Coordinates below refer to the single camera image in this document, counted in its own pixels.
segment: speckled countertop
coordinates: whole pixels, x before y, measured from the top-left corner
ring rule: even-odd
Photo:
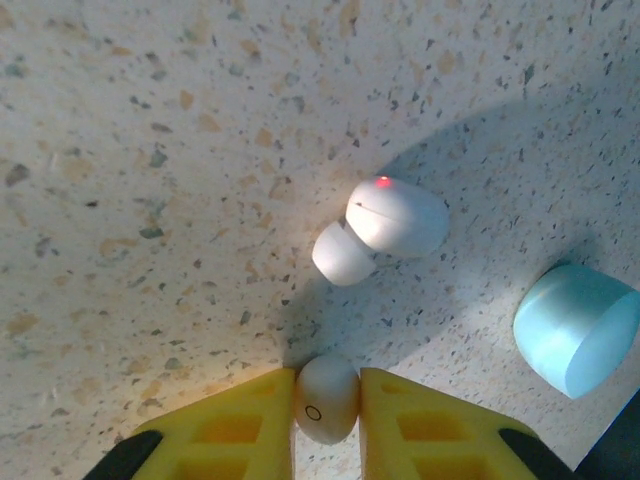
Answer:
[[[575,466],[640,348],[569,401],[511,322],[560,258],[640,287],[639,24],[633,0],[0,1],[2,478],[80,478],[144,420],[327,350]],[[450,237],[330,288],[313,240],[380,170],[445,198]],[[354,437],[296,456],[360,475]]]

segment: black circle marking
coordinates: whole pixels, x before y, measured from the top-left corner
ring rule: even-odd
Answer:
[[[309,419],[313,420],[314,422],[319,422],[322,419],[320,410],[318,410],[313,405],[307,405],[306,407],[304,407],[304,413],[306,413],[307,417],[309,417]]]

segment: white egg-shaped object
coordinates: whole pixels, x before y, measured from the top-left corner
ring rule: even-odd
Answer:
[[[360,183],[346,219],[370,248],[405,258],[428,255],[449,231],[449,211],[433,193],[390,177]]]
[[[321,355],[307,363],[295,390],[295,417],[312,440],[331,445],[344,440],[360,410],[360,377],[344,358]]]
[[[327,280],[346,287],[364,280],[376,269],[368,250],[353,232],[333,222],[318,236],[311,258]]]

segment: silicone ear tip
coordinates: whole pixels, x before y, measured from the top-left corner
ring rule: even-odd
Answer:
[[[327,280],[346,287],[361,282],[376,269],[362,247],[338,222],[333,222],[318,236],[311,258]]]

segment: red led light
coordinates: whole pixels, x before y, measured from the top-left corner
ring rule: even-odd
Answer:
[[[391,179],[389,177],[380,177],[376,180],[376,187],[387,188],[391,186]]]

